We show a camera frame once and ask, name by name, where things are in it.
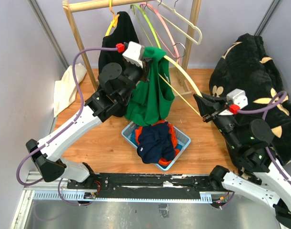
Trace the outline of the pink plastic hanger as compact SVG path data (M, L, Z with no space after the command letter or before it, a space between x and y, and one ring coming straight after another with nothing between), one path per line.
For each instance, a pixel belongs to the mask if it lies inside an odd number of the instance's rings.
M176 59L176 63L177 64L180 64L180 58L181 58L180 57L180 54L179 54L178 49L176 47L176 43L174 42L173 36L172 36L172 34L171 34L171 32L170 32L167 24L165 23L164 18L159 14L159 12L155 8L153 8L151 5L147 4L146 2L142 2L138 7L139 7L139 10L142 13L145 21L147 22L147 24L148 24L148 26L149 26L152 34L153 34L153 37L154 37L154 39L156 41L156 44L157 44L158 48L161 49L161 44L158 41L158 39L160 39L160 41L162 42L162 44L169 51L169 53L173 56L173 58ZM164 43L164 41L162 40L162 38L159 36L159 34L157 33L157 31L154 29L151 21L149 20L147 14L145 13L145 8L146 7L149 8L152 12L154 12L156 14L156 16L158 17L158 19L160 20L161 24L163 25L163 27L164 27L164 29L165 29L165 31L166 31L166 33L167 33L167 35L168 35L168 37L169 37L169 39L171 41L171 44L172 44L173 49L174 49L174 53L172 53L169 50L169 48L167 47L167 45Z

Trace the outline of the green t shirt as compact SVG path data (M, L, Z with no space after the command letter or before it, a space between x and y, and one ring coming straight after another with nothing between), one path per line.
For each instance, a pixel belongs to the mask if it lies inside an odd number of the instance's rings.
M132 91L125 118L139 126L152 125L166 119L175 99L166 81L170 79L169 61L166 52L156 47L146 47L143 56L150 58L152 64L148 81L138 83Z

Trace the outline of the lime green hanger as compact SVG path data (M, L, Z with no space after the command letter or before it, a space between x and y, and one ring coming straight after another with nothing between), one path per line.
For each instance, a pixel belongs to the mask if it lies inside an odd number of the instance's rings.
M137 14L136 14L136 10L138 10L138 11L140 12L140 14L141 14L142 17L144 18L144 20L145 20L147 26L149 27L149 30L151 31L152 36L153 36L153 38L154 38L154 40L155 40L155 42L156 42L156 46L157 46L158 48L161 48L161 44L160 44L160 42L159 42L159 39L158 39L157 33L155 32L155 29L154 29L152 23L150 22L148 16L146 15L145 10L144 10L141 6L139 6L138 4L136 4L136 3L131 4L131 5L130 5L130 9L132 10L133 15L135 16L135 18L136 18L136 20L137 20L139 26L141 27L141 29L142 29L142 31L143 31L145 37L146 37L147 40L149 41L150 45L151 45L151 46L154 46L154 44L151 42L151 39L149 38L149 35L147 34L147 32L146 32L146 30L145 30L143 24L142 24L141 21L139 20Z

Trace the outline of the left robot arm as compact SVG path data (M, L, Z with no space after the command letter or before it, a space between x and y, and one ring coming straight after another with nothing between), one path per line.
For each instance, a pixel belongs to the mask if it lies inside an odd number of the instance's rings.
M94 185L95 173L87 163L76 163L62 155L86 132L111 116L122 117L126 114L132 90L137 83L147 79L152 63L152 59L145 58L137 64L126 63L125 69L115 62L105 65L98 76L97 91L72 118L49 136L26 143L32 161L45 182L66 178L85 189Z

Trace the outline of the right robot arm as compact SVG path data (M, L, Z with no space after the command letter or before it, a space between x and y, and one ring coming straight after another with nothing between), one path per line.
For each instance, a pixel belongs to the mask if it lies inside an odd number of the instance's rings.
M203 121L213 122L225 139L232 163L268 184L267 188L216 166L209 175L209 186L215 191L229 190L261 203L276 220L291 229L291 177L269 146L274 134L262 118L240 125L234 115L247 114L245 91L235 89L225 97L193 95Z

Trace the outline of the black printed t shirt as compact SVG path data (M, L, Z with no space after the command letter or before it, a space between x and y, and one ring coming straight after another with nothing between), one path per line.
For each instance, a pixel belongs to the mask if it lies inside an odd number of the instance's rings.
M129 14L125 11L119 11L118 14L118 23L115 30L102 40L103 48L114 48L118 43L139 42ZM107 64L112 62L118 63L123 71L129 66L129 63L124 60L121 53L117 51L101 51L98 61L99 74L103 72L103 68Z

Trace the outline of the wooden clothes rack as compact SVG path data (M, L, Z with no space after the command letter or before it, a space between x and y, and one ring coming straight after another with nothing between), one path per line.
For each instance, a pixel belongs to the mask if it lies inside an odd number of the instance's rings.
M142 3L142 2L145 2L145 1L143 0L115 0L115 1L112 1L112 6L131 5L134 3L137 4L137 3ZM84 45L82 43L82 39L78 31L78 27L76 25L76 21L73 17L73 13L102 9L102 8L109 8L109 0L91 0L91 1L84 1L84 2L78 2L78 3L68 3L68 1L64 0L62 2L62 6L67 16L67 19L70 24L77 46L79 50L82 51L84 50ZM198 90L196 84L193 83L191 79L189 80L186 77L187 76L186 70L188 67L189 59L190 59L192 44L194 43L196 45L199 45L202 41L202 32L196 26L200 7L201 7L201 1L194 0L192 2L191 13L190 13L189 19L184 18L182 15L177 13L177 11L174 8L170 8L166 4L163 4L162 6L168 9L169 11L173 12L175 15L177 15L179 18L184 20L189 25L188 31L182 32L182 34L186 36L186 42L185 42L186 54L183 57L181 65L175 65L174 67L171 68L171 76L174 76L177 78L177 80L174 81L175 88L179 89L179 87L181 86L182 89L178 91L179 95L183 97L187 97L192 94L192 91L190 89L191 87L195 91Z

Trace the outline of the light blue plastic basket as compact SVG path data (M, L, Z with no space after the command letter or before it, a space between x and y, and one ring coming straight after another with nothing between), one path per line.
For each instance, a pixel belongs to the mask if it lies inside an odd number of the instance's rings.
M167 171L176 162L179 156L190 144L191 139L173 126L166 120L160 120L153 125L142 127L142 132L138 137L139 145L131 142L130 137L132 132L139 127L134 122L126 126L121 134L125 140L132 145L145 164L154 164L162 171ZM182 149L176 154L174 146L171 142L171 135L169 134L169 127L173 127L176 133L179 144Z

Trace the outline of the black floral blanket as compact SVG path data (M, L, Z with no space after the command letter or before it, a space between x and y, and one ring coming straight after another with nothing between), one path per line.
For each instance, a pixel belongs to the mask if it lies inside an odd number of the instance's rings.
M209 81L210 94L225 97L235 89L244 90L248 98L245 110L264 108L277 102L284 89L280 72L264 48L261 36L244 34L218 61ZM274 138L271 153L284 166L291 162L291 102L288 97L268 111L265 121Z

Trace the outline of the cream white cloth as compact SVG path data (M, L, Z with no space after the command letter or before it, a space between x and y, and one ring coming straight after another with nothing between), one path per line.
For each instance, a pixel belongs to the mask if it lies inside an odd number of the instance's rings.
M77 95L77 86L73 77L72 65L64 72L61 80L55 81L53 96L53 112L57 117L64 109L70 106Z

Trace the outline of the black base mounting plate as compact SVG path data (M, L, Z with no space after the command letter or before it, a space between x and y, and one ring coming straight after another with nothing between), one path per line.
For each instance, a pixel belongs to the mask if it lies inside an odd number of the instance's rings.
M200 199L201 192L227 192L210 183L208 175L98 173L89 187L75 180L67 182L68 189L87 192L98 185L100 198L120 200L193 200Z

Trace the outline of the aluminium rail frame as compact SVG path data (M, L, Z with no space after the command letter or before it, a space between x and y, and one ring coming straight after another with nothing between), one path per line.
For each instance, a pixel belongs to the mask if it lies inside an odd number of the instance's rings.
M120 200L96 190L68 189L69 179L26 187L13 229L287 229L261 203L201 192L193 200Z

